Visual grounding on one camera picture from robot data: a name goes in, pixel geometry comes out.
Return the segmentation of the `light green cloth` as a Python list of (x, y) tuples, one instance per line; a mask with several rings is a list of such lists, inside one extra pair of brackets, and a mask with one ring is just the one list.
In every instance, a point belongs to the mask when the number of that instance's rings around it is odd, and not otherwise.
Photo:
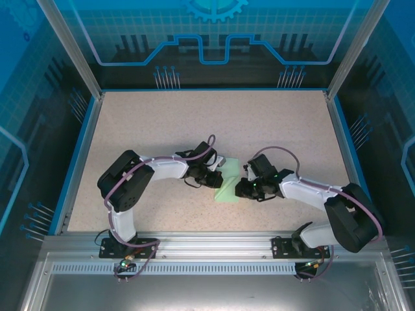
[(218, 171), (222, 173), (223, 182), (221, 187), (215, 190), (214, 200), (219, 203), (237, 203), (239, 198), (235, 195), (235, 186), (241, 179), (239, 160), (227, 158)]

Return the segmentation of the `steel sheet panel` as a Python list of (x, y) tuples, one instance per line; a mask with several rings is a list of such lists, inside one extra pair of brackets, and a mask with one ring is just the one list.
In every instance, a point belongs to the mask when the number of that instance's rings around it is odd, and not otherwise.
[(57, 275), (37, 263), (19, 311), (415, 311), (383, 256), (327, 261), (324, 274)]

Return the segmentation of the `brass connector with green light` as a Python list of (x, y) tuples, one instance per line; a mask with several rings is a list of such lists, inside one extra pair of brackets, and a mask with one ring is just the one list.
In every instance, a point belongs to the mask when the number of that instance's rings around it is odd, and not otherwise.
[(320, 258), (320, 259), (313, 259), (309, 262), (306, 262), (303, 266), (302, 269), (305, 271), (315, 271), (317, 270), (321, 265), (323, 265), (325, 262), (324, 258)]
[(122, 273), (122, 272), (127, 271), (133, 264), (134, 259), (135, 259), (135, 255), (127, 255), (124, 259), (120, 261), (117, 272)]

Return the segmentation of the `aluminium cross rail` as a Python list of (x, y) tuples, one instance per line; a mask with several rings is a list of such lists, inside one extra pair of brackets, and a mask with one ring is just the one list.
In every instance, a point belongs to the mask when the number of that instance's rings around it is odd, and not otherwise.
[[(291, 236), (290, 231), (228, 232), (139, 232), (140, 238), (161, 241), (156, 253), (158, 262), (248, 262), (272, 260), (271, 239)], [(94, 243), (96, 232), (70, 231), (45, 237), (40, 260), (93, 261), (99, 259)]]

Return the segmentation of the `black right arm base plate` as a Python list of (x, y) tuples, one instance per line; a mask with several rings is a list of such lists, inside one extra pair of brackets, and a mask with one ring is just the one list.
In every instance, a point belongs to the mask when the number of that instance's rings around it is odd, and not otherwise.
[(309, 248), (301, 240), (276, 236), (271, 240), (274, 259), (330, 259), (329, 248)]

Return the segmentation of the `aluminium side rail blue edge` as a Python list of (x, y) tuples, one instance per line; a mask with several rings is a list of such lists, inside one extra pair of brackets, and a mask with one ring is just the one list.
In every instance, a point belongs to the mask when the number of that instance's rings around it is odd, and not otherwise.
[(71, 214), (75, 204), (102, 103), (103, 97), (101, 99), (92, 97), (90, 100), (49, 227), (48, 235), (60, 235), (62, 231), (65, 231), (64, 227), (67, 222), (67, 215)]
[(344, 113), (337, 97), (329, 98), (327, 93), (324, 93), (324, 96), (349, 180), (352, 183), (358, 184), (361, 188), (361, 192), (364, 193), (361, 195), (350, 194), (350, 201), (353, 202), (356, 207), (361, 209), (371, 220), (377, 229), (377, 234), (370, 242), (378, 242), (383, 237), (383, 228), (379, 222), (379, 218), (376, 217), (375, 208), (371, 202), (368, 187), (363, 177), (359, 160), (357, 159), (357, 152), (353, 145)]

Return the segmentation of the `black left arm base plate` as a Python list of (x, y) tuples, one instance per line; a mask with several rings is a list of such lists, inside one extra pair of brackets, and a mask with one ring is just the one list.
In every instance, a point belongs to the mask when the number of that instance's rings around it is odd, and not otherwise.
[(133, 255), (135, 259), (147, 259), (154, 258), (155, 255), (150, 255), (155, 245), (147, 246), (143, 248), (141, 245), (146, 243), (155, 242), (155, 238), (138, 238), (136, 240), (140, 248), (131, 248), (124, 244), (118, 243), (114, 238), (103, 238), (101, 240), (99, 258), (100, 259), (124, 259), (127, 255)]

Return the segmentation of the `aluminium frame post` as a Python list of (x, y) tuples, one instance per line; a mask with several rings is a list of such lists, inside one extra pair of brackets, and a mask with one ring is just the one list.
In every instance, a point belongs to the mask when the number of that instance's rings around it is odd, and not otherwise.
[(372, 32), (376, 28), (389, 3), (390, 0), (373, 0), (372, 6), (363, 19), (350, 47), (329, 84), (326, 92), (326, 99), (328, 101), (334, 101), (335, 96), (357, 61), (360, 53), (368, 43)]
[(53, 0), (36, 0), (36, 2), (45, 14), (55, 34), (58, 36), (58, 39), (75, 65), (89, 92), (95, 99), (100, 100), (102, 98), (101, 87), (58, 7)]

